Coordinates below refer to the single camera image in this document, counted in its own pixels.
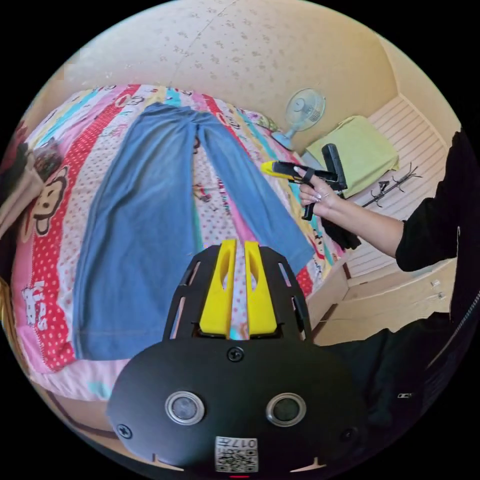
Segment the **bed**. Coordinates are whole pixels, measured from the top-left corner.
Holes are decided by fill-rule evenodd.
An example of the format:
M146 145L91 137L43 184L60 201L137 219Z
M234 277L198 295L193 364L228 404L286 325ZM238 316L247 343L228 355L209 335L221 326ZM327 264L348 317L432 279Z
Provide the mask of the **bed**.
M260 169L269 160L302 163L271 138L277 127L266 116L194 91L158 85L110 85L77 92L29 135L31 149L53 140L62 162L21 218L11 278L14 332L30 379L68 399L106 401L129 361L78 359L72 339L73 289L91 205L135 120L161 103L215 115ZM202 245L236 238L256 240L239 215L206 150L193 152L192 195ZM266 177L282 205L312 246L313 255L297 279L307 299L320 291L345 260L331 238L301 220L302 209L289 184ZM245 259L237 249L230 337L248 338Z

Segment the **beige wallpaper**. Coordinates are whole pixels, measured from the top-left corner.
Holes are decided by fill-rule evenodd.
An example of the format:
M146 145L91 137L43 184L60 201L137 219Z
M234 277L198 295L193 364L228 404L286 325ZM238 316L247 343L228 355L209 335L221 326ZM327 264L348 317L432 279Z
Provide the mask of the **beige wallpaper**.
M455 132L461 127L452 107L415 62L385 38L379 38L392 65L398 90L415 105L447 146L450 146Z
M30 109L23 116L27 127L27 135L55 108L64 102L70 93L67 93L68 84L64 78L64 68L60 68L55 75L43 86L31 103Z
M369 116L397 95L374 32L300 0L164 3L74 55L53 94L62 101L77 90L133 82L197 90L265 113L282 127L291 95L320 89L325 115L295 137L299 150L346 117Z

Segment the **electric fan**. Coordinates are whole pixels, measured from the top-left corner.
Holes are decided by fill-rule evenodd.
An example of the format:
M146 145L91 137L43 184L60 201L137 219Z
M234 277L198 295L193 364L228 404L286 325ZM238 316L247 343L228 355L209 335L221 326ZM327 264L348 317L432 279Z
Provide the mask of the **electric fan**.
M285 120L290 125L286 133L276 131L271 136L287 150L293 151L292 137L296 132L313 127L323 116L325 111L325 97L313 90L304 88L299 90L286 106Z

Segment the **camera lens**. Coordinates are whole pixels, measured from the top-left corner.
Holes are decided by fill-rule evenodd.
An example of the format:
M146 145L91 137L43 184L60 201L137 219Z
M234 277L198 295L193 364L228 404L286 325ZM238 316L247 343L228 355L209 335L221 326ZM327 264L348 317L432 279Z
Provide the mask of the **camera lens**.
M166 414L180 425L195 425L205 414L205 407L198 396L189 391L177 391L165 402Z
M292 427L302 421L307 412L302 397L295 393L281 393L266 407L267 419L277 427Z

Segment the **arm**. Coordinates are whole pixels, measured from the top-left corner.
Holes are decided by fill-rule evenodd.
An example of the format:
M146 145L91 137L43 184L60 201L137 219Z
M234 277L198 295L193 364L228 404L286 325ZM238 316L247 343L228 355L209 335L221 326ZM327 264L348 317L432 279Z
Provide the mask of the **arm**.
M404 223L396 218L366 210L336 196L324 218L362 238L380 252L395 258L404 232Z
M465 132L457 132L448 151L445 177L434 198L425 198L406 221L362 208L339 198L321 179L312 177L314 189L302 185L302 205L315 202L313 212L356 234L381 252L396 259L398 266L413 272L457 256L457 235L463 208L461 193L468 191L475 158Z
M295 168L301 176L305 171ZM362 238L382 253L395 258L402 239L404 223L389 216L366 210L357 204L340 198L326 182L313 176L314 188L303 184L300 198L303 206L315 203L313 213Z

